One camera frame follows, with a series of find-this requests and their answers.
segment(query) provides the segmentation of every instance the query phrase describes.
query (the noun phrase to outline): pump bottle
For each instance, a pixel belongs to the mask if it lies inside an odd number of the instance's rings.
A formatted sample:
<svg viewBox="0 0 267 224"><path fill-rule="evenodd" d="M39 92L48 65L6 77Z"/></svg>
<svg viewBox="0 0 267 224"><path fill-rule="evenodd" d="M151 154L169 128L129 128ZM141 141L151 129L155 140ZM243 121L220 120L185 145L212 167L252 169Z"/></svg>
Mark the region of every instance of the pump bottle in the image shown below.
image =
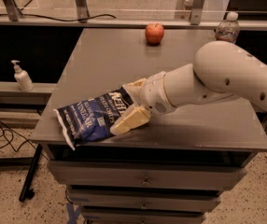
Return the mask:
<svg viewBox="0 0 267 224"><path fill-rule="evenodd" d="M12 60L11 62L14 64L13 66L15 70L14 77L16 81L19 83L21 90L30 91L34 87L34 84L30 79L28 73L24 70L21 70L21 67L18 65L20 61Z"/></svg>

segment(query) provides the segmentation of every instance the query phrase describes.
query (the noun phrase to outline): plastic bottle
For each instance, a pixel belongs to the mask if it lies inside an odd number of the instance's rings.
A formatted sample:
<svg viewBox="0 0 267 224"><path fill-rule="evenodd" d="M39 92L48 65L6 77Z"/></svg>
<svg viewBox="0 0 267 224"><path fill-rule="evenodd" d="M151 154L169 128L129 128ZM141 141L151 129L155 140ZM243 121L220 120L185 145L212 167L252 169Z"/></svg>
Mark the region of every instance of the plastic bottle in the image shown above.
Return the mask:
<svg viewBox="0 0 267 224"><path fill-rule="evenodd" d="M193 0L184 0L183 6L185 10L192 9Z"/></svg>
<svg viewBox="0 0 267 224"><path fill-rule="evenodd" d="M237 19L238 14L236 12L229 12L226 20L222 21L217 27L216 40L235 43L240 31Z"/></svg>
<svg viewBox="0 0 267 224"><path fill-rule="evenodd" d="M11 61L14 64L14 70L15 74L14 77L16 81L19 83L22 91L30 91L34 84L32 80L30 79L28 73L24 70L21 70L21 67L17 65L20 61L12 60Z"/></svg>

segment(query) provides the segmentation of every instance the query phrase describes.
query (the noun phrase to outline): blue chip bag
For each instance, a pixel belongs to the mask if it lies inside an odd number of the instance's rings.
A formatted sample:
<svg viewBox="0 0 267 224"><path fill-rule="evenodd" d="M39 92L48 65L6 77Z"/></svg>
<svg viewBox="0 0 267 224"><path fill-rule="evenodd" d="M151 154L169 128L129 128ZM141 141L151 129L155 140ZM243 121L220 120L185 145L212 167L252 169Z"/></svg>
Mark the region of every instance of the blue chip bag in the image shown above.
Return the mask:
<svg viewBox="0 0 267 224"><path fill-rule="evenodd" d="M67 144L75 150L78 145L112 136L110 127L132 104L130 95L120 88L54 111L63 127Z"/></svg>

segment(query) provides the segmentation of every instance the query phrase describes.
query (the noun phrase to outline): black stand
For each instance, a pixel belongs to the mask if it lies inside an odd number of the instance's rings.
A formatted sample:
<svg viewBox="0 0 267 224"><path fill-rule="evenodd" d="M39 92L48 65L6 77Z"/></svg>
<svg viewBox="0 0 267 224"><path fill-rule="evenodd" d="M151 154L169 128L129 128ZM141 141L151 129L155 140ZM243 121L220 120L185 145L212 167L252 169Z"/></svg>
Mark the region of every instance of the black stand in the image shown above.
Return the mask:
<svg viewBox="0 0 267 224"><path fill-rule="evenodd" d="M42 151L42 146L38 144L37 149L35 151L35 155L32 158L8 158L8 159L0 159L0 167L8 167L8 166L30 166L28 175L24 181L21 196L19 198L20 202L25 201L26 199L32 199L35 195L34 191L30 189L31 183L34 177L35 169L37 167L40 154Z"/></svg>

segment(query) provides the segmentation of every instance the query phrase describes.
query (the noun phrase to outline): bottle cap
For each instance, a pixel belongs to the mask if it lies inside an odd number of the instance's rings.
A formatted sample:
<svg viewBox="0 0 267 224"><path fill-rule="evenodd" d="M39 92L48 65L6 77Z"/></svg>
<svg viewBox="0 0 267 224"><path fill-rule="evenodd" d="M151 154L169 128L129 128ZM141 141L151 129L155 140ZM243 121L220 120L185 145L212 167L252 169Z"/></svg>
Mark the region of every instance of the bottle cap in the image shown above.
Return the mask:
<svg viewBox="0 0 267 224"><path fill-rule="evenodd" d="M238 19L238 13L231 11L227 14L226 19L229 21L236 21Z"/></svg>
<svg viewBox="0 0 267 224"><path fill-rule="evenodd" d="M19 63L20 61L16 61L16 60L12 60L11 63L14 64L13 68L15 70L15 72L20 72L21 71L21 67L19 65L17 65L17 63Z"/></svg>

